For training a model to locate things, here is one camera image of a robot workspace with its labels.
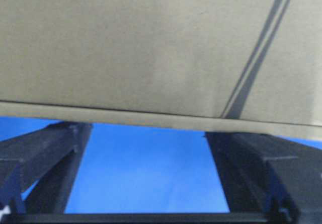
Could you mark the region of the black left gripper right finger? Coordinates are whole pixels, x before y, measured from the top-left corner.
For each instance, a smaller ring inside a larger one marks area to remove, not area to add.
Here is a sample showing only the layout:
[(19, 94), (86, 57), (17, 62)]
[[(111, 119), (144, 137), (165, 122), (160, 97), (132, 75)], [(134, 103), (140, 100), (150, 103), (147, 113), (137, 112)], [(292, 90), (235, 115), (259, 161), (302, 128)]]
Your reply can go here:
[(228, 207), (268, 223), (321, 223), (321, 150), (267, 134), (205, 134)]

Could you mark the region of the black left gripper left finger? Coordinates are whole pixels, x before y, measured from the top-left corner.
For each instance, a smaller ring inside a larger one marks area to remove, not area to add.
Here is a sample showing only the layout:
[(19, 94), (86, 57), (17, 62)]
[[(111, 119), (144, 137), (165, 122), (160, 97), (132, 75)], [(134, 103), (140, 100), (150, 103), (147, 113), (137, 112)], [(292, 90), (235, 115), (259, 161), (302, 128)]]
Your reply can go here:
[(1, 141), (1, 214), (64, 213), (91, 132), (59, 122)]

